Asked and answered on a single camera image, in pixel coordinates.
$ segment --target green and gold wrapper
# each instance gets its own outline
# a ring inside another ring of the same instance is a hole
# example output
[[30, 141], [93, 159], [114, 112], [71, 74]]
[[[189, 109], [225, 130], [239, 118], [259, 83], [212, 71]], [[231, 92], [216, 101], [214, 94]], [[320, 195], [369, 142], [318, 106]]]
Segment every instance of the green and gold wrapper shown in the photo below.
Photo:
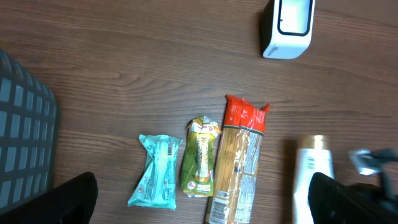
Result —
[[213, 196], [213, 143], [221, 131], [217, 123], [206, 116], [195, 118], [188, 128], [180, 176], [181, 188], [189, 197]]

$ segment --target snack package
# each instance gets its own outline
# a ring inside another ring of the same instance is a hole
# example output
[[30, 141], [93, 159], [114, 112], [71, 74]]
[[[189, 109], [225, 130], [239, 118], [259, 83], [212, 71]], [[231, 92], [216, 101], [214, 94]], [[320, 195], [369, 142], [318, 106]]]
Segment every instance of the snack package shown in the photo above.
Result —
[[215, 192], [209, 199], [206, 223], [250, 223], [262, 136], [270, 105], [255, 109], [244, 99], [227, 95], [215, 169]]
[[189, 125], [180, 176], [181, 188], [189, 197], [213, 196], [213, 143], [221, 134], [218, 125], [199, 116]]
[[139, 140], [147, 150], [145, 172], [127, 205], [175, 210], [175, 166], [182, 140], [142, 134]]

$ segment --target bottle cap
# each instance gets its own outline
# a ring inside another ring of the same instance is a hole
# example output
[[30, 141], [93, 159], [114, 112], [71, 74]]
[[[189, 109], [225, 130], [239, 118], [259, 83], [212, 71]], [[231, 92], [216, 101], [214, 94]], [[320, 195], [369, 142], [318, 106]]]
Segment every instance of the bottle cap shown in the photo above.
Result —
[[303, 135], [298, 144], [301, 149], [329, 149], [329, 137], [324, 135]]

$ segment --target wood grain surface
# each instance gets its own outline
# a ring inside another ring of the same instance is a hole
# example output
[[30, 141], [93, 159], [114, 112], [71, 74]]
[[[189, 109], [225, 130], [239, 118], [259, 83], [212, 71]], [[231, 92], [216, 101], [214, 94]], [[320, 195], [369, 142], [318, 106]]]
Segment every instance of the wood grain surface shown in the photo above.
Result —
[[[0, 48], [47, 84], [62, 108], [55, 186], [84, 171], [98, 180], [91, 223], [203, 223], [207, 199], [180, 188], [174, 212], [127, 208], [146, 156], [138, 135], [185, 141], [197, 115], [222, 123], [225, 94], [272, 104], [251, 223], [291, 223], [300, 134], [331, 136], [338, 181], [376, 183], [355, 171], [348, 151], [398, 147], [398, 1], [317, 1], [312, 43], [296, 60], [260, 57], [266, 4], [0, 2]], [[389, 170], [398, 186], [397, 166]]]

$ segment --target light blue wrapper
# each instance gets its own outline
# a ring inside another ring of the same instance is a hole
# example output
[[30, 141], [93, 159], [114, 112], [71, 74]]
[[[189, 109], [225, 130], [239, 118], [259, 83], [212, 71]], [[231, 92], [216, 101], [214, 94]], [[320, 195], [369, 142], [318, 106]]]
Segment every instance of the light blue wrapper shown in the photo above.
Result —
[[142, 134], [139, 140], [147, 150], [145, 172], [127, 205], [175, 210], [175, 170], [182, 140]]

